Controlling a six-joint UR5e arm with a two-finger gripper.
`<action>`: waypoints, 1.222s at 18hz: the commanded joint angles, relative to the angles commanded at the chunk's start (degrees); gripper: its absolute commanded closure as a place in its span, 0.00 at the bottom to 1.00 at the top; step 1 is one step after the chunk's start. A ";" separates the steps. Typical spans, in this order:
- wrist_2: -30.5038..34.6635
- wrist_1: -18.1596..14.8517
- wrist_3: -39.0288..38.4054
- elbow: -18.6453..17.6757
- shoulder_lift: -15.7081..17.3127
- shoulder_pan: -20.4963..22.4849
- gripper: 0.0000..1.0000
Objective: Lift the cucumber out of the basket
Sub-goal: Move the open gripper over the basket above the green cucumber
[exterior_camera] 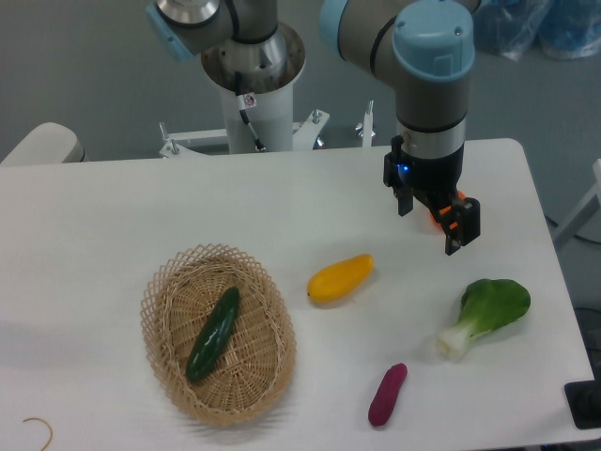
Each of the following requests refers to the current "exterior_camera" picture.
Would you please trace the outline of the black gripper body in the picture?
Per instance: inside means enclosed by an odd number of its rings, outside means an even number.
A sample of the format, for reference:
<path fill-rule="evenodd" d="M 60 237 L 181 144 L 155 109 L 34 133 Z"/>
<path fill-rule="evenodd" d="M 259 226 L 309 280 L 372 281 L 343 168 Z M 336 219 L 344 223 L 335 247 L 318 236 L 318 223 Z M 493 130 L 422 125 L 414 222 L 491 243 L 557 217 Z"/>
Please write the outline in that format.
<path fill-rule="evenodd" d="M 391 140 L 391 151 L 384 157 L 383 182 L 389 188 L 407 185 L 413 199 L 428 208 L 443 208 L 458 192 L 464 147 L 442 158 L 423 159 L 406 153 L 401 135 Z"/>

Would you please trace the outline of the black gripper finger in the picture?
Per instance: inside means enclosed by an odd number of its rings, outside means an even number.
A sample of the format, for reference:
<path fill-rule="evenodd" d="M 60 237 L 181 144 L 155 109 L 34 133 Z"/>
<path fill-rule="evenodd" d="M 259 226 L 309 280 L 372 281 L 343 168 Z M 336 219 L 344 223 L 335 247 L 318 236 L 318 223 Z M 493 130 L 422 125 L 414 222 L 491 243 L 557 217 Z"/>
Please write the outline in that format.
<path fill-rule="evenodd" d="M 413 193 L 407 185 L 395 186 L 393 194 L 397 200 L 399 216 L 405 216 L 413 211 Z"/>

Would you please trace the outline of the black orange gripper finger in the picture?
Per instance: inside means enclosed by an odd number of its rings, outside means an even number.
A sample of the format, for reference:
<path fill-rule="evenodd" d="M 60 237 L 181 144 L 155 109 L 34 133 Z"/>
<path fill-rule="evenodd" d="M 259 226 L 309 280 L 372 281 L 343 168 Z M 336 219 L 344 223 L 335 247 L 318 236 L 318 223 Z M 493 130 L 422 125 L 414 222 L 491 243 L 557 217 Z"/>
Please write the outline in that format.
<path fill-rule="evenodd" d="M 450 203 L 430 212 L 431 220 L 445 235 L 445 254 L 451 256 L 481 235 L 480 202 L 458 191 Z"/>

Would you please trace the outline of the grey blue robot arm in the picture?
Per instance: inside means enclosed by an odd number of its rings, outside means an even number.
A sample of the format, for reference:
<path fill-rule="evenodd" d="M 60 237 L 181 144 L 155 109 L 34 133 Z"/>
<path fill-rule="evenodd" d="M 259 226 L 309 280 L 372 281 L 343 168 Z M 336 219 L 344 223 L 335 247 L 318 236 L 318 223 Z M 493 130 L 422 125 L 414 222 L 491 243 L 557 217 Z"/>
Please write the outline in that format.
<path fill-rule="evenodd" d="M 480 205 L 461 198 L 475 1 L 327 1 L 323 42 L 340 58 L 389 86 L 397 134 L 383 181 L 400 215 L 426 206 L 452 254 L 480 234 Z M 146 16 L 178 60 L 199 59 L 222 91 L 233 153 L 285 151 L 292 128 L 291 88 L 306 61 L 298 34 L 273 1 L 152 1 Z"/>

